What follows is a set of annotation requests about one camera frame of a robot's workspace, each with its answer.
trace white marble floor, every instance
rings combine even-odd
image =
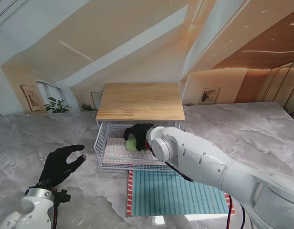
[[[185,107],[185,130],[209,139],[230,156],[265,171],[294,176],[294,121],[276,103]],[[37,183],[48,153],[83,144],[88,158],[59,188],[71,201],[59,207],[58,229],[224,229],[226,217],[185,215],[126,218],[127,172],[101,172],[92,113],[27,115],[0,119],[0,222],[20,211],[20,199]],[[69,161],[81,153],[76,152]],[[231,229],[240,228],[236,203]],[[246,229],[250,229],[247,220]]]

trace wooden tabletop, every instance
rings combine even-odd
[[[184,121],[177,83],[107,83],[96,120]]]

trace green plant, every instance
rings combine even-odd
[[[187,103],[187,104],[184,104],[185,106],[193,106],[194,104],[193,103]]]
[[[52,110],[53,113],[67,113],[70,112],[67,108],[72,108],[71,105],[62,105],[65,100],[56,100],[53,97],[47,98],[50,100],[50,104],[45,104],[47,111]]]
[[[88,104],[82,104],[81,108],[84,109],[85,111],[93,111],[94,109],[91,107],[91,105]]]

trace blue mat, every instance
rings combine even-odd
[[[217,188],[191,183],[176,172],[129,172],[129,216],[227,214],[224,193]]]

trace black glove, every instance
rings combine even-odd
[[[133,134],[136,138],[136,149],[138,151],[141,151],[143,149],[147,149],[145,146],[146,141],[146,134],[147,131],[153,127],[154,125],[151,123],[145,123],[145,124],[135,124],[131,128],[127,128],[124,133],[125,140],[128,140],[129,134]]]
[[[86,159],[86,155],[81,155],[72,163],[66,163],[66,159],[72,152],[83,150],[83,145],[66,146],[56,149],[50,153],[41,173],[39,184],[46,187],[55,187],[62,183],[72,172],[74,172]]]

